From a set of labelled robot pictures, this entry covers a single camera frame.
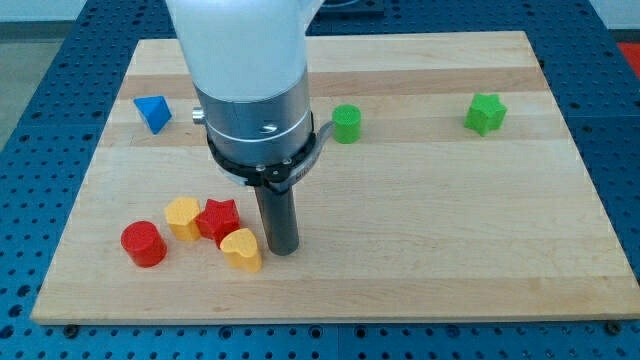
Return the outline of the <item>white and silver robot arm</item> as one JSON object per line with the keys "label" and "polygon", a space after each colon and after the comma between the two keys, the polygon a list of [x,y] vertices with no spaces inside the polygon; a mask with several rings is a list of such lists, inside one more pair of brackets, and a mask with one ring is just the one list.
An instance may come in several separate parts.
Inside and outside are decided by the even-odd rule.
{"label": "white and silver robot arm", "polygon": [[212,156],[283,192],[317,158],[305,33],[323,0],[167,0]]}

